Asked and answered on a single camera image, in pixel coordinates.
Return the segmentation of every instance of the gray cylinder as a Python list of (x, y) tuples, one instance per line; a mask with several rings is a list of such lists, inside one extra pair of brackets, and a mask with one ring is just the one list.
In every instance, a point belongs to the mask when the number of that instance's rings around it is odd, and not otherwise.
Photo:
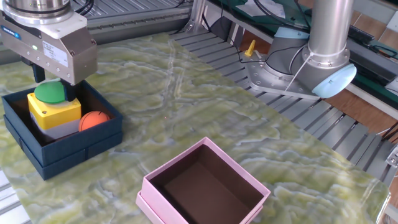
[(347, 41), (354, 0), (315, 0), (308, 46), (315, 54), (341, 52)]
[(25, 12), (55, 12), (69, 6), (70, 0), (6, 0), (6, 3)]

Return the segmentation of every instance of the yellow button housing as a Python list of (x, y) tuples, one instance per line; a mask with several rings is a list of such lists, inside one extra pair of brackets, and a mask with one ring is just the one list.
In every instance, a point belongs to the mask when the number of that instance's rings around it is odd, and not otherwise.
[(81, 104), (76, 98), (72, 102), (48, 104), (38, 100), (34, 93), (27, 95), (29, 111), (43, 130), (75, 121), (81, 118)]

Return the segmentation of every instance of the white cable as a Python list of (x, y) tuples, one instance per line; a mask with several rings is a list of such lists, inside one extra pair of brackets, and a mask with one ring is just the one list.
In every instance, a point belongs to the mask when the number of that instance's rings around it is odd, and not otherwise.
[(292, 65), (293, 65), (294, 59), (296, 59), (297, 55), (300, 53), (301, 50), (303, 50), (304, 47), (305, 47), (305, 44), (303, 45), (303, 47), (301, 47), (301, 48), (296, 52), (296, 54), (294, 54), (292, 60), (290, 61), (290, 65), (289, 65), (289, 73), (290, 73), (290, 74), (292, 73)]
[(296, 79), (297, 75), (300, 73), (301, 69), (303, 69), (304, 65), (308, 62), (308, 60), (310, 60), (310, 58), (312, 57), (313, 52), (310, 52), (310, 55), (307, 57), (307, 59), (305, 59), (304, 63), (302, 64), (302, 66), (299, 68), (299, 70), (296, 72), (296, 74), (293, 76), (292, 81), (290, 81), (290, 83), (287, 85), (285, 91), (287, 91), (290, 87), (290, 85), (293, 83), (293, 81)]
[(377, 135), (382, 134), (382, 133), (385, 133), (385, 132), (388, 131), (388, 130), (390, 130), (390, 128), (387, 128), (386, 130), (379, 132)]

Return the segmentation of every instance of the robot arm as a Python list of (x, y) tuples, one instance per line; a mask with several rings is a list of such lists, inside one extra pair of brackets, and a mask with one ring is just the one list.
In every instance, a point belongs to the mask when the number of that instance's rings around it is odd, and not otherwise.
[(97, 71), (97, 44), (70, 0), (1, 0), (0, 10), (4, 45), (32, 65), (36, 82), (44, 70), (71, 85)]

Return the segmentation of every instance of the marble surface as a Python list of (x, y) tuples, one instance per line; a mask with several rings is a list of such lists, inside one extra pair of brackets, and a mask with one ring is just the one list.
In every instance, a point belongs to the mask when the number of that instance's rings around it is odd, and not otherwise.
[[(374, 223), (389, 195), (167, 34), (101, 46), (88, 82), (124, 115), (123, 143), (48, 181), (0, 119), (0, 166), (33, 223), (150, 223), (142, 178), (205, 136), (272, 191), (255, 223)], [(35, 85), (28, 66), (0, 67), (0, 95)]]

